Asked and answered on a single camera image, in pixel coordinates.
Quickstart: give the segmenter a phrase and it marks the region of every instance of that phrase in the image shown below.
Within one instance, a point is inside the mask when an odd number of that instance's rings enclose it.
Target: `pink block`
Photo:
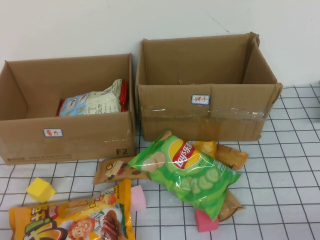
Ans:
[[[214,221],[203,211],[195,209],[195,222],[199,233],[217,230],[219,227],[219,218]]]
[[[130,212],[146,209],[146,198],[140,185],[131,188],[131,208]]]

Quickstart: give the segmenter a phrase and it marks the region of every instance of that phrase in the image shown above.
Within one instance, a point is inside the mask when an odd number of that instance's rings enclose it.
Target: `snack bag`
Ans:
[[[128,165],[133,158],[127,156],[103,160],[98,165],[93,184],[119,182],[123,179],[150,179],[146,172]]]
[[[200,150],[201,152],[204,152],[214,159],[217,159],[217,143],[216,141],[188,141],[188,143]]]
[[[206,212],[212,220],[220,212],[227,187],[241,176],[170,131],[164,132],[129,165],[149,172],[152,180],[174,192],[181,201]]]
[[[217,159],[233,170],[241,169],[247,162],[249,155],[245,152],[239,151],[237,149],[217,145]]]
[[[244,165],[246,160],[248,159],[247,153],[240,152],[228,146],[223,146],[220,144],[217,145],[215,141],[189,141],[188,143],[196,149],[204,152],[205,154],[208,154],[209,156],[217,159],[227,166],[241,166],[242,164]],[[244,209],[244,207],[228,190],[226,192],[221,210],[218,214],[219,222],[223,222],[229,219],[233,214],[235,214],[236,211],[241,209]]]
[[[9,210],[13,240],[134,240],[131,182],[125,179],[90,199]]]
[[[104,91],[92,91],[62,101],[57,117],[125,112],[127,83],[117,79]]]

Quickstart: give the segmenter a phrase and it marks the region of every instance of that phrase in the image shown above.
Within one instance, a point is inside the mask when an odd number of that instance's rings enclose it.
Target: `yellow block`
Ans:
[[[39,203],[47,202],[56,194],[56,191],[47,181],[37,177],[26,189],[29,196]]]

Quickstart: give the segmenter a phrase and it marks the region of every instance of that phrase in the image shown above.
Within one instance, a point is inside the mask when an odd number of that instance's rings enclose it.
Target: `lay's chip bag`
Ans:
[[[123,180],[89,199],[9,210],[13,240],[134,240],[131,182]]]
[[[129,165],[148,172],[150,178],[181,201],[192,204],[215,220],[224,203],[228,186],[240,174],[188,142],[164,132]]]

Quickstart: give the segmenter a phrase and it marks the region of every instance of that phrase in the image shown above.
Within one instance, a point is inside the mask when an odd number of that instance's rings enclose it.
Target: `cardboard box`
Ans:
[[[127,112],[56,117],[62,99],[103,91],[116,79],[129,83]],[[134,156],[132,81],[131,54],[5,62],[0,156],[8,165]]]
[[[135,87],[147,141],[256,141],[283,88],[255,33],[144,39]]]

